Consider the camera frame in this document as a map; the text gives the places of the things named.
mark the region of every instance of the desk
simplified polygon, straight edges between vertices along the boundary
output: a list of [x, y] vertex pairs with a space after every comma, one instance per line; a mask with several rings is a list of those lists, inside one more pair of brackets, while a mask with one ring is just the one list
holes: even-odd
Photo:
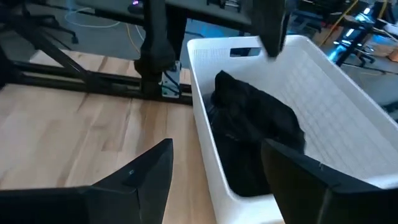
[[[133, 62], [66, 52], [83, 67], [138, 75]], [[57, 65], [39, 52], [34, 63]], [[181, 82], [188, 83], [189, 71]], [[0, 189], [94, 184], [174, 140], [166, 224], [215, 224], [191, 106], [7, 85], [0, 92]]]
[[[206, 0], [165, 0], [165, 2], [168, 25], [173, 27], [172, 37], [170, 38], [169, 34], [168, 37], [174, 48], [176, 58], [180, 58], [187, 18], [243, 32], [250, 31], [251, 21], [243, 14], [245, 9], [242, 9], [241, 13], [228, 11], [214, 4], [206, 5]], [[128, 12], [127, 7], [131, 4], [131, 0], [77, 0], [76, 3], [95, 9], [95, 14], [98, 17], [139, 25], [142, 25], [144, 20], [144, 16], [137, 16]]]

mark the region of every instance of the floor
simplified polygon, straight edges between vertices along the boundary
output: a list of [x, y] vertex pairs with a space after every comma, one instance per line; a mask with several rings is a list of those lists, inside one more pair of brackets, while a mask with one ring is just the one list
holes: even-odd
[[[49, 4], [74, 9], [81, 8], [75, 4], [74, 0], [49, 0]], [[69, 24], [65, 20], [65, 14], [68, 13], [66, 11], [36, 5], [30, 5], [29, 10], [32, 14], [53, 14], [62, 26], [74, 30], [78, 35], [79, 44], [72, 44], [71, 36], [68, 34], [49, 30], [49, 32], [67, 44], [72, 50], [131, 60], [139, 58], [139, 54], [130, 43], [126, 25], [123, 23], [105, 29], [79, 27]], [[115, 23], [114, 21], [107, 19], [82, 14], [72, 14], [68, 18], [73, 22], [91, 26], [108, 26]], [[140, 30], [142, 35], [145, 35], [141, 27], [137, 28]], [[132, 41], [140, 47], [142, 39], [140, 38], [137, 29], [134, 25], [129, 25], [129, 29]], [[194, 20], [188, 20], [186, 31], [197, 33], [204, 37], [232, 37], [238, 35], [237, 30]], [[200, 37], [198, 35], [185, 34], [181, 54], [182, 66], [185, 68], [189, 67], [186, 44], [189, 40], [195, 38]], [[111, 39], [113, 39], [112, 44], [109, 44], [109, 40]], [[0, 34], [0, 42], [5, 48], [8, 56], [14, 60], [28, 61], [28, 59], [36, 53], [36, 50], [28, 42], [12, 32]], [[349, 58], [347, 62], [359, 64], [359, 60], [353, 57]], [[376, 60], [376, 63], [369, 66], [398, 73], [398, 63], [391, 62], [386, 58], [379, 58]], [[378, 72], [350, 66], [342, 66], [342, 69], [377, 103], [386, 104], [398, 100], [398, 91], [396, 91], [398, 87], [397, 75], [381, 75]]]

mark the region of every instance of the black metal frame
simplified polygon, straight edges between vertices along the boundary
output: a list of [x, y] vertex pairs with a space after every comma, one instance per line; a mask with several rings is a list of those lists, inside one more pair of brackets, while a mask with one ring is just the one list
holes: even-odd
[[[23, 17], [11, 14], [8, 9], [0, 8], [0, 20], [9, 24], [19, 35], [33, 44], [35, 48], [42, 50], [63, 66], [62, 68], [48, 65], [37, 65], [33, 63], [12, 62], [6, 57], [6, 54], [0, 47], [0, 64], [2, 65], [2, 68], [4, 68], [3, 77], [1, 78], [2, 86], [4, 86], [5, 83], [15, 83], [192, 105], [190, 85], [180, 85], [182, 94], [179, 98], [167, 98], [163, 97], [161, 94], [144, 94], [141, 91], [142, 80], [140, 78], [124, 77], [85, 70], [48, 41], [33, 23], [27, 21]], [[25, 74], [23, 72], [41, 73], [47, 76], [39, 77], [37, 75]], [[72, 80], [59, 79], [58, 77], [72, 78]]]

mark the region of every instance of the black cloth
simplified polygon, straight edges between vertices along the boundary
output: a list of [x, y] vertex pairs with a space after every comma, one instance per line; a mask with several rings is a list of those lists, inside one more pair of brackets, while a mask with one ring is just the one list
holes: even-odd
[[224, 71], [203, 97], [229, 187], [243, 197], [269, 194], [261, 142], [273, 139], [303, 154], [304, 132], [294, 111], [273, 96]]

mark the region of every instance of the wooden surface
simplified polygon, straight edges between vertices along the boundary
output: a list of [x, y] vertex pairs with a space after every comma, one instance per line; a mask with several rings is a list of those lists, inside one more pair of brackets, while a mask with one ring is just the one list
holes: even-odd
[[[132, 62], [67, 52], [85, 68], [137, 76]], [[55, 65], [39, 52], [32, 62]], [[182, 72], [189, 83], [189, 71]], [[174, 140], [163, 223], [214, 224], [191, 106], [22, 85], [0, 92], [0, 189], [93, 184]]]

